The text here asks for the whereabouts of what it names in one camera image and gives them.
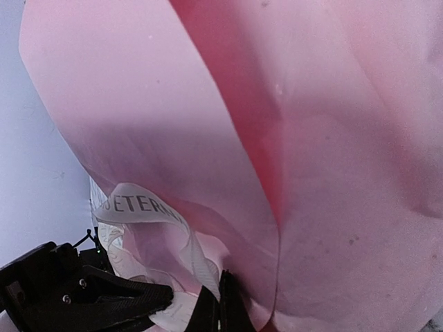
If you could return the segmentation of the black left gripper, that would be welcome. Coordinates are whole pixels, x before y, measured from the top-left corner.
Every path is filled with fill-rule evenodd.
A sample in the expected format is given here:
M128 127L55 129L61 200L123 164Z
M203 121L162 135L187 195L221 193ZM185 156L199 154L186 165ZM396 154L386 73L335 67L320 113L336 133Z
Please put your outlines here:
M113 275L101 246L48 242L1 268L1 312L23 331L146 331L171 287Z

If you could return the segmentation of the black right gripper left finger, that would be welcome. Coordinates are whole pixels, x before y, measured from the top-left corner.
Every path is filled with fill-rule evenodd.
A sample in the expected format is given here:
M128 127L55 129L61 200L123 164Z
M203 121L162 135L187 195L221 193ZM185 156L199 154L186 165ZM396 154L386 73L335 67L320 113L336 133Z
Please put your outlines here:
M218 332L218 330L219 302L205 286L202 286L185 332Z

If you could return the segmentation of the pink wrapping paper sheet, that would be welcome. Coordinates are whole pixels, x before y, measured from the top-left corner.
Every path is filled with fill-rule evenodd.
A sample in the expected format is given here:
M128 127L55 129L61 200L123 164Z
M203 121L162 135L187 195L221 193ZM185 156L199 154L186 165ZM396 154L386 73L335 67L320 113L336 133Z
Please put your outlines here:
M27 1L19 51L98 187L174 208L258 331L442 308L441 1ZM124 240L197 294L183 238Z

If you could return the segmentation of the cream ribbon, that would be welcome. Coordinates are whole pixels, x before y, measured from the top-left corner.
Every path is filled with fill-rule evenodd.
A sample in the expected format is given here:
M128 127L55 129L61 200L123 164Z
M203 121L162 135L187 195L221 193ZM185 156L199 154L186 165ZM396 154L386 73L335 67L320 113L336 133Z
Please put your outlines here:
M173 290L171 305L150 316L153 331L185 331L197 296L185 290L168 270L146 266L129 250L124 237L131 225L172 225L183 236L178 241L178 264L201 286L219 299L219 267L207 258L187 221L153 192L132 183L118 184L110 195L90 182L91 213L98 224L98 238L107 251L111 267L119 277L135 282L166 285Z

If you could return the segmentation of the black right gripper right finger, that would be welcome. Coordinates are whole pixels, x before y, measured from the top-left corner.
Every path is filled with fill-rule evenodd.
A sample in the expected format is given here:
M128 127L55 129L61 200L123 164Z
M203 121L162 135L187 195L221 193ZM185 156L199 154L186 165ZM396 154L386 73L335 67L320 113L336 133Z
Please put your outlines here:
M233 274L223 270L219 283L219 321L222 332L256 332Z

